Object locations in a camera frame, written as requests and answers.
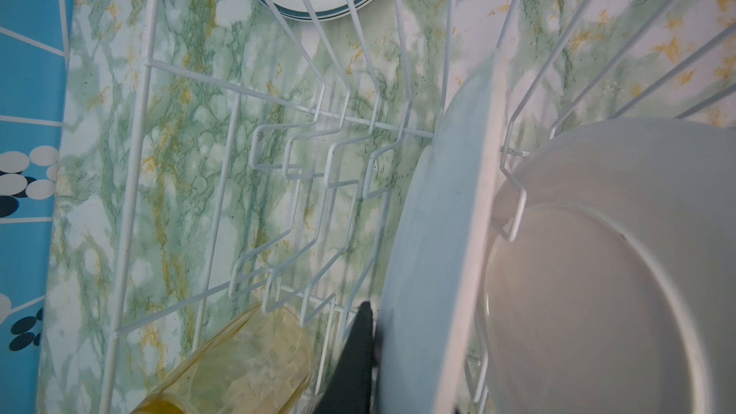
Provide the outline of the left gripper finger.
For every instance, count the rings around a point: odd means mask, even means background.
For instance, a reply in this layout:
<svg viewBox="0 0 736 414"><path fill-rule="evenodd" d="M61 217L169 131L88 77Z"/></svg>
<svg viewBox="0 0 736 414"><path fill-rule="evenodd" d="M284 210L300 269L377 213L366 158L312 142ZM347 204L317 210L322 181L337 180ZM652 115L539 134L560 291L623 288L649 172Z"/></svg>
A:
<svg viewBox="0 0 736 414"><path fill-rule="evenodd" d="M369 301L360 304L333 379L314 413L370 412L374 367L374 323Z"/></svg>

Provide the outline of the dark rimmed white plate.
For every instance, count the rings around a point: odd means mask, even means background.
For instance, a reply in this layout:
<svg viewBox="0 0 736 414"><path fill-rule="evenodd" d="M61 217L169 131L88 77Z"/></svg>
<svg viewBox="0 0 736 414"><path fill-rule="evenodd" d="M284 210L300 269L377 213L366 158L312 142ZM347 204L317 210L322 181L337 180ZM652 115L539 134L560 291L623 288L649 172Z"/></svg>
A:
<svg viewBox="0 0 736 414"><path fill-rule="evenodd" d="M499 50L471 73L415 169L379 306L379 413L455 408L489 241L508 73Z"/></svg>

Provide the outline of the white wire dish rack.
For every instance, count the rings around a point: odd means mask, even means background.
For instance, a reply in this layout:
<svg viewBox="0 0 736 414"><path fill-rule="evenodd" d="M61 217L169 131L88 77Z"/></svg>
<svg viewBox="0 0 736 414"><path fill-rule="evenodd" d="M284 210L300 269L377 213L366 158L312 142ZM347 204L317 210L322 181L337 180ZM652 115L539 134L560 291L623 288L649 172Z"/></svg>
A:
<svg viewBox="0 0 736 414"><path fill-rule="evenodd" d="M653 109L735 34L735 0L146 0L97 410L139 403L236 310L290 307L318 372L376 298L408 180L492 51L511 170L552 129Z"/></svg>

